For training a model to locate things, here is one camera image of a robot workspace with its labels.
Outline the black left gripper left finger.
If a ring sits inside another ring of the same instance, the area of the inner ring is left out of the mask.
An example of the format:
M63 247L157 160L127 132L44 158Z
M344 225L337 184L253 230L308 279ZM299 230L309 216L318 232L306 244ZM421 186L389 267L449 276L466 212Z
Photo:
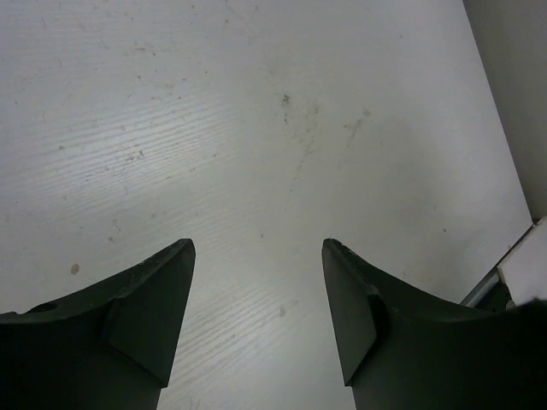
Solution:
M180 239L94 285L1 317L4 409L154 409L196 259Z

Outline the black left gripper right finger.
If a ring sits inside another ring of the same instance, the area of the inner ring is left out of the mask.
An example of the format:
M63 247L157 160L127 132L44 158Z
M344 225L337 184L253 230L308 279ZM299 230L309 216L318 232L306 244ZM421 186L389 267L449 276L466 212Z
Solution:
M419 290L338 240L326 239L321 256L357 408L545 408L544 301L488 312Z

